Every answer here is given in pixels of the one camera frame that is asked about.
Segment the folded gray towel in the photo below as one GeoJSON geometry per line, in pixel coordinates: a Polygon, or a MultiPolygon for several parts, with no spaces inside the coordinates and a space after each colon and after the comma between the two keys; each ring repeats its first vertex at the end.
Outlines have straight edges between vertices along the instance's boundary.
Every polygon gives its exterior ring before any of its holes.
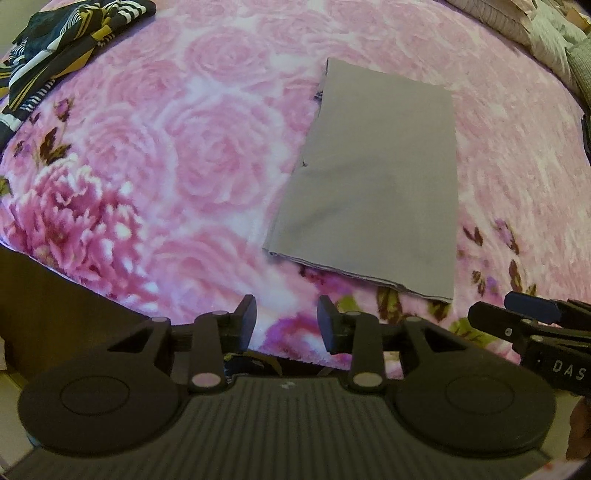
{"type": "Polygon", "coordinates": [[[319,114],[264,248],[451,300],[454,126],[443,87],[330,59],[319,114]]]}

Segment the pink floral blanket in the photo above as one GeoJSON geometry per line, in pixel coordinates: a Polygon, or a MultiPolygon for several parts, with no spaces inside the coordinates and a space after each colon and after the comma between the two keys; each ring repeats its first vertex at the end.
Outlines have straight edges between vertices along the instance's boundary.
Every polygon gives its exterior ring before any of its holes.
{"type": "Polygon", "coordinates": [[[321,294],[385,322],[424,317],[511,359],[508,344],[469,329],[472,303],[501,304],[510,290],[591,301],[582,110],[518,46],[434,0],[157,5],[154,19],[63,81],[12,139],[0,164],[6,246],[175,324],[254,294],[252,348],[340,367],[347,356],[326,354],[316,325],[321,294]],[[328,57],[453,94],[451,306],[261,249],[328,57]]]}

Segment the striped clothing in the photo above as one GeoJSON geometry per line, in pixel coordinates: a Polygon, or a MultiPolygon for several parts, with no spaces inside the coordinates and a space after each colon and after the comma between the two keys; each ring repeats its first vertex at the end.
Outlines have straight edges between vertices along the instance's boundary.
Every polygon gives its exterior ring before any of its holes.
{"type": "Polygon", "coordinates": [[[87,0],[33,15],[0,63],[0,98],[8,95],[0,112],[0,154],[57,82],[115,34],[155,13],[150,0],[87,0]]]}

